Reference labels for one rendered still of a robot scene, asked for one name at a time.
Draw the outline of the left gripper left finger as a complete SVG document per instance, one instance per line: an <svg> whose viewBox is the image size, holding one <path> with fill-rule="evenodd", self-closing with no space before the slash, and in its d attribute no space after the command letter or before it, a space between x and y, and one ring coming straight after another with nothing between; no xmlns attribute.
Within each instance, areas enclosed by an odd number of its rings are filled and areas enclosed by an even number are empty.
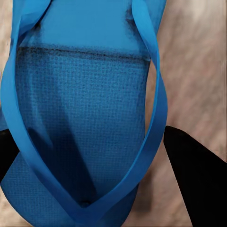
<svg viewBox="0 0 227 227"><path fill-rule="evenodd" d="M0 183L19 153L9 129L0 131Z"/></svg>

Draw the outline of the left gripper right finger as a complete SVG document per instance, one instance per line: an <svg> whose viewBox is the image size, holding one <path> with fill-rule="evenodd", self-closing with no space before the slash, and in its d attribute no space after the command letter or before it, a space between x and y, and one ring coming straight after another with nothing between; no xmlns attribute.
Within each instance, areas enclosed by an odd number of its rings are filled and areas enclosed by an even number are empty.
<svg viewBox="0 0 227 227"><path fill-rule="evenodd" d="M193 227L227 227L227 163L172 126L163 143Z"/></svg>

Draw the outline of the sandal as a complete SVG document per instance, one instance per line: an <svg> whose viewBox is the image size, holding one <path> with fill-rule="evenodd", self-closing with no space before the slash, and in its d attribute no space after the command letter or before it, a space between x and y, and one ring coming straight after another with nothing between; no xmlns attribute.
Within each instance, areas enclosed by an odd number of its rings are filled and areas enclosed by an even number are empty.
<svg viewBox="0 0 227 227"><path fill-rule="evenodd" d="M13 0L0 131L19 153L0 186L34 227L126 221L166 128L157 43L166 1Z"/></svg>

